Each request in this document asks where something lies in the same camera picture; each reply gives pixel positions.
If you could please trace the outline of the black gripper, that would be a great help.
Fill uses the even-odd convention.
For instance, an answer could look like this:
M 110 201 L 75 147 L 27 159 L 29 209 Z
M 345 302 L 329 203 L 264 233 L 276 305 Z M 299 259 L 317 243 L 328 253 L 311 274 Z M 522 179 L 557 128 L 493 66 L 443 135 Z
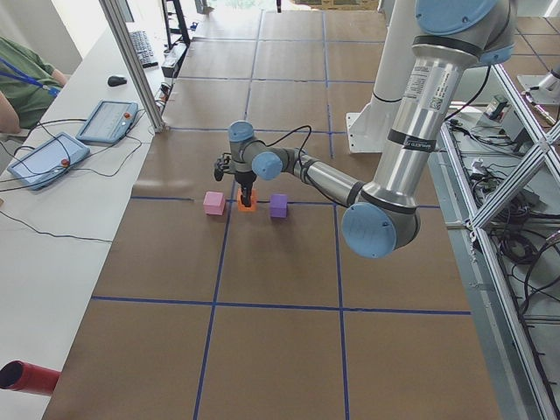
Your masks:
M 244 207 L 252 207 L 252 188 L 256 175 L 252 171 L 238 171 L 236 182 L 241 186 L 241 203 Z

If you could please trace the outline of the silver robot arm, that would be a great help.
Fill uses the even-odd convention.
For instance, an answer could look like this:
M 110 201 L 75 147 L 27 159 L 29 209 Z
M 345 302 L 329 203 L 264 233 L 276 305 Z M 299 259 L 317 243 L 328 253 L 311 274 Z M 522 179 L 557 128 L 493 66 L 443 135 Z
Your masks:
M 234 176 L 248 206 L 257 179 L 287 172 L 345 207 L 342 231 L 354 253 L 382 258 L 412 242 L 420 228 L 415 192 L 464 72 L 509 59 L 514 48 L 514 1 L 398 1 L 370 103 L 368 140 L 384 136 L 371 181 L 364 183 L 307 155 L 267 145 L 249 122 L 230 125 L 230 149 L 214 176 Z

